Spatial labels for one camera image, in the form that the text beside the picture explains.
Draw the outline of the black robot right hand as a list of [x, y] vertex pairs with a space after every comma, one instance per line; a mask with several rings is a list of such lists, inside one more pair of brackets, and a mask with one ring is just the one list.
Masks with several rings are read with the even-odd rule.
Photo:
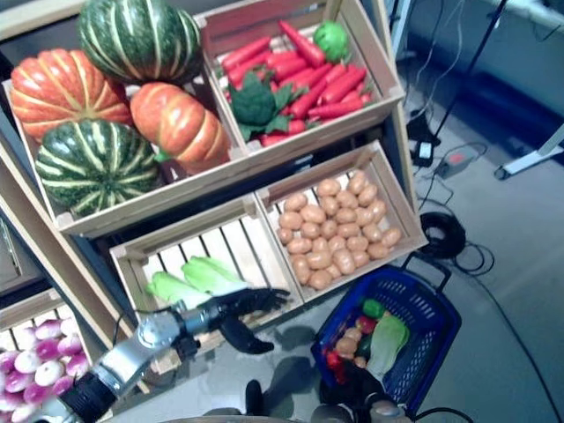
[[411, 422], [406, 412], [385, 393], [366, 369], [346, 362], [332, 383], [319, 383], [320, 404], [310, 422]]

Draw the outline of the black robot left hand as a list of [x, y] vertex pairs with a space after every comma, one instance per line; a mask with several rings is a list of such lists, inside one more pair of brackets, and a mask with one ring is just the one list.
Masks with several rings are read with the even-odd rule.
[[218, 311], [212, 328], [218, 329], [225, 340], [238, 352], [261, 355], [274, 349], [272, 342], [257, 338], [241, 318], [255, 312], [269, 313], [282, 309], [290, 293], [279, 288], [245, 288], [214, 297], [211, 303]]

